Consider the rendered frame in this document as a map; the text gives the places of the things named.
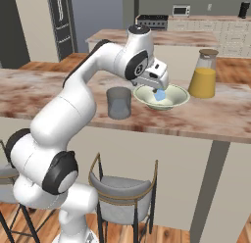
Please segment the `grey glass cup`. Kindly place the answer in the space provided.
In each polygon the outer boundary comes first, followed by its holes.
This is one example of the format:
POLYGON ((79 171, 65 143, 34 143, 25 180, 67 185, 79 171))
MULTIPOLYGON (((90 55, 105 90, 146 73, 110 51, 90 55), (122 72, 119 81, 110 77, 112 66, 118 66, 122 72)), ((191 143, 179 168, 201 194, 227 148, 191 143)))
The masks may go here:
POLYGON ((126 87, 107 90, 108 116, 113 120, 124 120, 131 115, 131 91, 126 87))

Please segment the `white microwave oven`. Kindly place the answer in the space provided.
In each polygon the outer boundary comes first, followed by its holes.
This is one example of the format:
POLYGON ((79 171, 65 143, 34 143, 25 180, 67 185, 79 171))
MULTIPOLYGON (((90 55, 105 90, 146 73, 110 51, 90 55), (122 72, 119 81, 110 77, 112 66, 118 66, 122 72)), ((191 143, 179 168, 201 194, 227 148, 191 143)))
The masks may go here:
POLYGON ((174 17, 188 17, 190 15, 189 5, 173 5, 174 17))

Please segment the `blue ice cube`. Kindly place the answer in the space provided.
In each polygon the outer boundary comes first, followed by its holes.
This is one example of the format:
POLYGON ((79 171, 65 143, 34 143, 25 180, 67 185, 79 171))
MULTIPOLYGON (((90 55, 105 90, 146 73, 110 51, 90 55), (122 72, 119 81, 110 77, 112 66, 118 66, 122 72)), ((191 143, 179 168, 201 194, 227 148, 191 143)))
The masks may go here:
POLYGON ((162 101, 166 98, 166 93, 164 90, 157 90, 155 93, 154 93, 154 97, 157 101, 162 101))

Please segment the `black stove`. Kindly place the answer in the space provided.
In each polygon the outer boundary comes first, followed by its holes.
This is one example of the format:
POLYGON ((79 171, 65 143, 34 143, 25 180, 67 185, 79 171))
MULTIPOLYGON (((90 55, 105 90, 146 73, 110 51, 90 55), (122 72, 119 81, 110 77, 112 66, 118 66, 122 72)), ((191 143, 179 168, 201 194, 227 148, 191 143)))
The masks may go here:
POLYGON ((135 18, 135 23, 154 30, 167 30, 168 18, 168 15, 139 15, 135 18))

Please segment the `grey bar stool with gold trim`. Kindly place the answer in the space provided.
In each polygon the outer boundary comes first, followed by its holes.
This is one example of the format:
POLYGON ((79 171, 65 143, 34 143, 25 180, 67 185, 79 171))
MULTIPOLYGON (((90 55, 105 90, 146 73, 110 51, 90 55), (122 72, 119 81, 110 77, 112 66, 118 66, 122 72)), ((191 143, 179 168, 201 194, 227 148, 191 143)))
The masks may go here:
POLYGON ((43 223, 37 228, 35 228, 31 221, 31 217, 28 213, 27 208, 21 203, 19 203, 14 197, 13 187, 18 176, 19 176, 19 172, 11 165, 11 163, 8 163, 4 167, 0 167, 0 203, 18 205, 18 210, 16 211, 16 214, 12 220, 11 225, 7 224, 1 211, 0 211, 0 223, 7 235, 7 238, 9 239, 11 243, 15 243, 15 240, 13 237, 14 234, 32 237, 35 243, 40 243, 37 233, 43 227, 43 225, 47 222, 47 220, 49 220, 54 215, 55 210, 52 210, 50 214, 46 217, 46 219, 43 221, 43 223), (19 211, 23 212, 25 221, 29 228, 29 233, 24 233, 24 232, 13 230, 13 226, 19 214, 19 211))
POLYGON ((152 233, 155 215, 158 161, 152 180, 103 174, 100 154, 89 171, 89 184, 98 191, 96 208, 100 243, 107 243, 108 224, 131 225, 133 243, 141 243, 146 232, 152 233))

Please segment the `black coffee machine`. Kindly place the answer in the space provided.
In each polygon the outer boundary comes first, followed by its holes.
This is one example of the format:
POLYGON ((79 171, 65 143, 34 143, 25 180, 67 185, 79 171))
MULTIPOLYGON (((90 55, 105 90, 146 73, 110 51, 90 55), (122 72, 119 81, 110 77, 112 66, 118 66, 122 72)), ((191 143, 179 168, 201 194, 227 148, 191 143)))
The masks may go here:
POLYGON ((245 19, 249 7, 250 7, 250 3, 249 2, 242 2, 241 5, 240 5, 238 16, 240 18, 242 18, 242 19, 245 19))

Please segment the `pale green ice bowl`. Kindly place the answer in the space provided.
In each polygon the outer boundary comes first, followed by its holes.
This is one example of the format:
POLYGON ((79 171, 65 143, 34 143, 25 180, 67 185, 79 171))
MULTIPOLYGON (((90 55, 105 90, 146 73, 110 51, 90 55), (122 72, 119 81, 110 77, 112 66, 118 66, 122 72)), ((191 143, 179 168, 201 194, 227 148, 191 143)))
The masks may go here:
POLYGON ((165 91, 166 98, 157 101, 154 97, 153 88, 140 85, 133 90, 133 96, 141 103, 154 110, 169 110, 187 103, 190 99, 189 93, 182 87, 170 84, 165 91))

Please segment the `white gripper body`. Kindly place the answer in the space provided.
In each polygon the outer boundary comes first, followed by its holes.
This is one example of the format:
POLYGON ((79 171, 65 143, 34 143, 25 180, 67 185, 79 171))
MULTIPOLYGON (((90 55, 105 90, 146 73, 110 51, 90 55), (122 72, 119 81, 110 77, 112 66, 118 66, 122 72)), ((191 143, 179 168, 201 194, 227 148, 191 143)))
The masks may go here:
POLYGON ((147 85, 154 89, 166 89, 169 86, 169 75, 167 71, 164 71, 161 76, 145 71, 132 82, 147 85))

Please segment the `orange juice jug with cork lid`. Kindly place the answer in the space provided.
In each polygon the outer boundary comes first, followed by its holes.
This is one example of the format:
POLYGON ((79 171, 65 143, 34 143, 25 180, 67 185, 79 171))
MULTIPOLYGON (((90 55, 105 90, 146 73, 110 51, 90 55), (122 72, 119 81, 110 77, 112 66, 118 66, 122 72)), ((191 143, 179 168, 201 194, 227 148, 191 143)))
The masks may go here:
POLYGON ((191 96, 201 99, 215 96, 217 55, 218 51, 215 49, 199 51, 199 58, 188 87, 191 96))

